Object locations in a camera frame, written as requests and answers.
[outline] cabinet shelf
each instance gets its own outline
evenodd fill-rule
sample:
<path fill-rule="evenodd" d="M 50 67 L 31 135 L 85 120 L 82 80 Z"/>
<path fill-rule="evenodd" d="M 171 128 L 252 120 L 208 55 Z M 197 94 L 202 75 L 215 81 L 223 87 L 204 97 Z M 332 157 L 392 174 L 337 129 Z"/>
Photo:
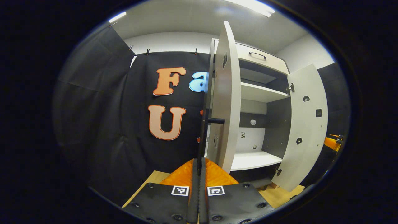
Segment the cabinet shelf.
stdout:
<path fill-rule="evenodd" d="M 242 99 L 264 103 L 269 103 L 289 97 L 289 95 L 286 93 L 248 83 L 240 83 L 240 90 L 240 97 Z"/>
<path fill-rule="evenodd" d="M 282 162 L 282 159 L 266 153 L 255 151 L 249 153 L 235 153 L 231 171 L 254 169 Z"/>

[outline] cabinet door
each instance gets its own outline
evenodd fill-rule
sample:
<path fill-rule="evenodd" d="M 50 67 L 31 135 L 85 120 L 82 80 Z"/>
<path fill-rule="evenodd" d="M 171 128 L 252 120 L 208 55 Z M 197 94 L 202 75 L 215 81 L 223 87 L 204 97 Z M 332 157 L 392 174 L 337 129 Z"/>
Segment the cabinet door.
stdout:
<path fill-rule="evenodd" d="M 292 122 L 287 148 L 272 182 L 292 191 L 314 166 L 325 141 L 328 128 L 328 104 L 325 89 L 314 65 L 287 76 L 290 91 Z"/>
<path fill-rule="evenodd" d="M 211 124 L 207 158 L 226 172 L 234 160 L 240 119 L 240 69 L 231 27 L 224 21 L 215 59 L 212 118 L 225 119 Z"/>

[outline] white wall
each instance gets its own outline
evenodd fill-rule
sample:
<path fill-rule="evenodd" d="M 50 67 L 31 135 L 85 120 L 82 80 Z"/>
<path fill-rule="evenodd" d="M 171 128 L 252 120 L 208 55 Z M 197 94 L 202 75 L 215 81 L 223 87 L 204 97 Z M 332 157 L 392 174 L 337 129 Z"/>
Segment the white wall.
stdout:
<path fill-rule="evenodd" d="M 125 39 L 127 45 L 134 45 L 131 49 L 136 54 L 157 51 L 189 51 L 195 52 L 198 48 L 199 53 L 210 53 L 210 43 L 212 38 L 219 36 L 207 33 L 193 32 L 165 32 L 152 33 Z"/>
<path fill-rule="evenodd" d="M 334 63 L 328 51 L 310 34 L 284 47 L 276 56 L 284 59 L 290 72 L 314 64 L 320 69 Z"/>

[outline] ceiling light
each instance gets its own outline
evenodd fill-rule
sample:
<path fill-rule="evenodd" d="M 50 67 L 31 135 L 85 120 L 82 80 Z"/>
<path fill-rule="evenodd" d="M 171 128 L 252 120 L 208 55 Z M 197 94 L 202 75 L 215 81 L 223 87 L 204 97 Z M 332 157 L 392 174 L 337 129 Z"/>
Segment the ceiling light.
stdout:
<path fill-rule="evenodd" d="M 244 6 L 246 8 L 249 8 L 253 11 L 256 11 L 260 14 L 263 14 L 267 17 L 270 17 L 275 10 L 269 6 L 267 6 L 266 4 L 256 1 L 256 0 L 224 0 L 227 2 L 232 2 L 241 6 Z"/>
<path fill-rule="evenodd" d="M 109 22 L 111 23 L 111 22 L 113 22 L 113 21 L 115 21 L 115 20 L 117 20 L 120 17 L 125 16 L 125 15 L 126 15 L 126 12 L 122 12 L 119 15 L 117 15 L 117 16 L 113 17 L 112 19 L 110 19 Z"/>

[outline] drawer handle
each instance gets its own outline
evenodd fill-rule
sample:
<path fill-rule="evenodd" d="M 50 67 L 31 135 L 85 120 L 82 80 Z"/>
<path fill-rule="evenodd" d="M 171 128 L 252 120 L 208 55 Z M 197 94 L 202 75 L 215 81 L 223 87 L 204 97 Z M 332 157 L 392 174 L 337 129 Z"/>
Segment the drawer handle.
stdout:
<path fill-rule="evenodd" d="M 249 54 L 251 55 L 252 53 L 254 53 L 254 54 L 258 54 L 258 55 L 261 55 L 261 54 L 259 54 L 259 53 L 256 53 L 256 52 L 249 52 Z"/>

